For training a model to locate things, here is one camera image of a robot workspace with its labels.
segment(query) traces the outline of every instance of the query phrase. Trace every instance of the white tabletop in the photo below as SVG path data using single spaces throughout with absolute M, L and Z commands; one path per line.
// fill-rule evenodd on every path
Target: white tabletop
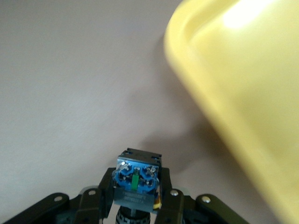
M 0 223 L 97 185 L 131 147 L 162 154 L 193 198 L 278 224 L 164 58 L 179 2 L 0 2 Z

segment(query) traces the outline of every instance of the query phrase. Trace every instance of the yellow tray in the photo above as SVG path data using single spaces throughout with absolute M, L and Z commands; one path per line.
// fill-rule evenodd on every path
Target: yellow tray
M 171 67 L 277 216 L 299 223 L 299 1 L 185 0 Z

